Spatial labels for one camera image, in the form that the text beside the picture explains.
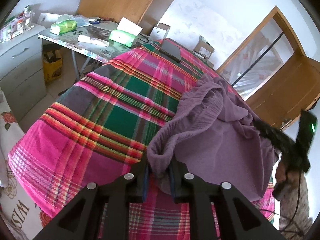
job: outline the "green tissue package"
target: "green tissue package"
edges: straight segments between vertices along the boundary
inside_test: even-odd
[[[61,35],[67,32],[74,31],[77,28],[77,22],[74,20],[66,20],[58,24],[52,24],[50,32]]]
[[[119,42],[119,43],[126,45],[128,47],[132,46],[135,38],[136,38],[135,35],[128,33],[128,32],[125,32],[125,31],[117,30],[117,29],[113,30],[110,33],[110,37],[109,37],[110,40]]]

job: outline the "white drawer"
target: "white drawer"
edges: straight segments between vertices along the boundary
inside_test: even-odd
[[[42,69],[41,52],[22,62],[19,66],[10,71],[2,80],[0,80],[1,90],[5,95],[9,95],[18,85],[40,69]]]
[[[42,42],[41,39],[38,39],[38,35],[30,37],[8,50],[0,57],[0,80],[13,68],[41,51]]]
[[[46,94],[43,70],[41,69],[19,85],[6,98],[19,122]]]

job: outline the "glass pane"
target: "glass pane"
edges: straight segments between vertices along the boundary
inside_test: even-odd
[[[287,37],[282,35],[265,56],[233,87],[244,100],[247,100],[287,62],[293,52]]]
[[[282,33],[274,19],[259,31],[249,44],[224,68],[221,76],[230,84],[238,79]]]

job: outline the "red rose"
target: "red rose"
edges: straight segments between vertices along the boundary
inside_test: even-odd
[[[45,227],[52,220],[52,218],[43,211],[40,212],[39,216],[42,227]]]
[[[3,120],[8,123],[17,122],[15,117],[11,112],[3,112],[2,113]]]

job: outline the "yellow bag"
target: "yellow bag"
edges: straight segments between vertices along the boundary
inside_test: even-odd
[[[45,54],[47,54],[47,57],[51,59],[53,57],[53,53],[45,52],[43,53],[43,58],[42,58],[44,80],[46,82],[50,82],[52,80],[59,78],[62,74],[62,56],[59,50],[55,50],[56,58],[59,58],[59,59],[53,63],[49,63],[47,58],[44,56]]]

